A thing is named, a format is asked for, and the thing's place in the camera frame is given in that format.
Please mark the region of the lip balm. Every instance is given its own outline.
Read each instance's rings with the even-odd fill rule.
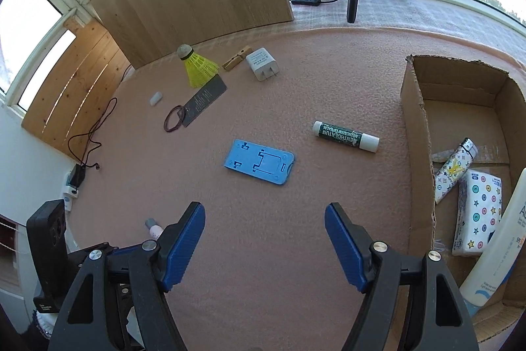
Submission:
[[[453,188],[477,156],[477,146],[467,137],[435,175],[435,203]]]
[[[349,130],[338,125],[332,125],[316,121],[312,126],[316,136],[328,141],[340,142],[345,145],[358,147],[361,150],[376,152],[380,139],[360,131]]]

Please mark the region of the pink cloth surface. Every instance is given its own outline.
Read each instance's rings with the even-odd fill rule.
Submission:
[[[69,227],[81,247],[127,246],[148,239],[148,217],[167,225],[200,201],[204,233],[167,295],[188,349],[339,350],[362,295],[346,282],[323,213],[338,201],[373,239],[407,250],[411,178],[399,97],[406,56],[480,59],[522,72],[483,47],[397,30],[239,33],[196,51],[220,64],[246,44],[267,48],[279,74],[258,82],[246,62],[222,71],[227,91],[186,129],[162,128],[168,111],[195,92],[176,56],[120,85],[117,108],[96,135],[103,146],[90,159],[101,169],[87,173]],[[151,107],[157,91],[164,97]],[[316,120],[378,136],[377,154],[314,136]],[[287,183],[224,168],[235,138],[293,152]]]

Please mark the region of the wooden clothespin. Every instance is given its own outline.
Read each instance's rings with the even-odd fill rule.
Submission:
[[[225,71],[230,71],[234,68],[234,66],[239,65],[241,61],[243,61],[244,58],[246,58],[253,51],[254,50],[249,45],[243,47],[235,56],[233,56],[233,58],[222,64],[223,69]]]

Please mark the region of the cardboard box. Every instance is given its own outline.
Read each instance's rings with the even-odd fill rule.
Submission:
[[[508,73],[480,61],[409,56],[401,90],[411,164],[412,208],[409,254],[440,251],[458,285],[477,261],[452,256],[458,186],[435,207],[435,171],[465,137],[479,154],[471,169],[502,179],[506,208],[526,167],[526,103]],[[524,249],[514,271],[473,318],[479,342],[511,326],[526,306]],[[393,323],[399,334],[407,301],[399,299]]]

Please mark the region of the black card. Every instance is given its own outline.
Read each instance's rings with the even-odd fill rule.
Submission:
[[[222,95],[227,86],[219,75],[214,75],[212,79],[199,89],[185,105],[185,119],[182,120],[183,126],[187,127],[197,116],[203,112],[210,104]]]

